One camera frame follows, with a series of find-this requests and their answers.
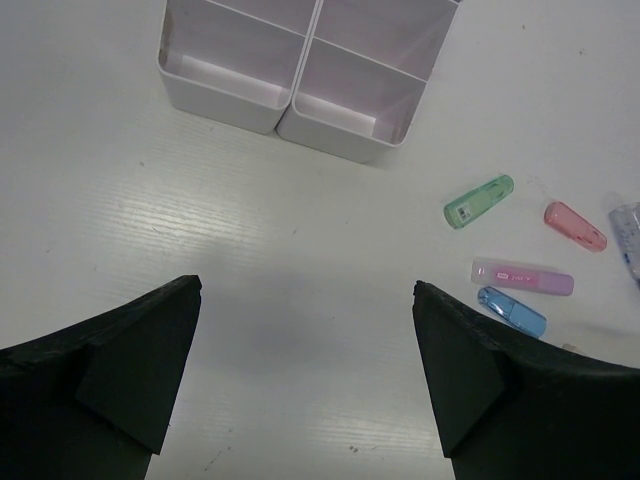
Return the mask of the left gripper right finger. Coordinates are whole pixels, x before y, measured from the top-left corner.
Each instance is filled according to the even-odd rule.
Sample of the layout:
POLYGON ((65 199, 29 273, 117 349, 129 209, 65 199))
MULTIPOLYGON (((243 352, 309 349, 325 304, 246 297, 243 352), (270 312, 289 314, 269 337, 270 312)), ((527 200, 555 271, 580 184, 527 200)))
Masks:
POLYGON ((418 282, 412 308, 458 479, 635 479, 639 372, 534 339, 418 282))

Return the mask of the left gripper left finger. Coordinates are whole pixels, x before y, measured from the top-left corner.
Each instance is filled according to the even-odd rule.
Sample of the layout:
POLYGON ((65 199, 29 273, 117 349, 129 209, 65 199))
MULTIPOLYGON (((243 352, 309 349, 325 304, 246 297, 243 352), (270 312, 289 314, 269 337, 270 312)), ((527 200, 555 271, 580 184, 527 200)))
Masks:
POLYGON ((201 288, 184 275, 3 349, 2 478, 144 478, 167 434, 201 288))

